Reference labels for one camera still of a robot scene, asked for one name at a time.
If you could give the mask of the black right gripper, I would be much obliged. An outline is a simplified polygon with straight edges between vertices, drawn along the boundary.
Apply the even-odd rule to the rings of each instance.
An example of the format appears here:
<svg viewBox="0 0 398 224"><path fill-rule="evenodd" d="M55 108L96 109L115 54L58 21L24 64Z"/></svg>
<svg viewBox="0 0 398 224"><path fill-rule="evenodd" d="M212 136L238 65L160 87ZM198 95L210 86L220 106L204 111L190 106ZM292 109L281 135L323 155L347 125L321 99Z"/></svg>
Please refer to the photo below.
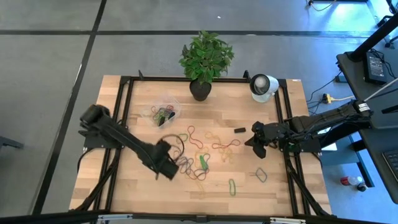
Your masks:
<svg viewBox="0 0 398 224"><path fill-rule="evenodd" d="M266 157L266 150L264 144L268 145L271 142L275 142L285 137L285 125L279 123L263 124L262 122L256 121L251 128L252 132L256 137L259 137L261 141L255 138L247 140L244 145L252 147L253 152L259 158Z"/></svg>

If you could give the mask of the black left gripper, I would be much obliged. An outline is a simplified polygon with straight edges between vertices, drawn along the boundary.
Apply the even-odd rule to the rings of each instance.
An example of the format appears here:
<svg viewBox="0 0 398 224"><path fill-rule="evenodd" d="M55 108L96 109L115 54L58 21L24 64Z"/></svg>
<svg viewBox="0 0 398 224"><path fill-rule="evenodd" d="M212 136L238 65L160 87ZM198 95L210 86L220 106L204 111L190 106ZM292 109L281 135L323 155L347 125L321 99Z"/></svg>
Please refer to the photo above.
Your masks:
<svg viewBox="0 0 398 224"><path fill-rule="evenodd" d="M156 175L162 174L167 179L172 180L178 171L178 165L170 157L170 149L171 145L161 139L151 146L149 156L150 168Z"/></svg>

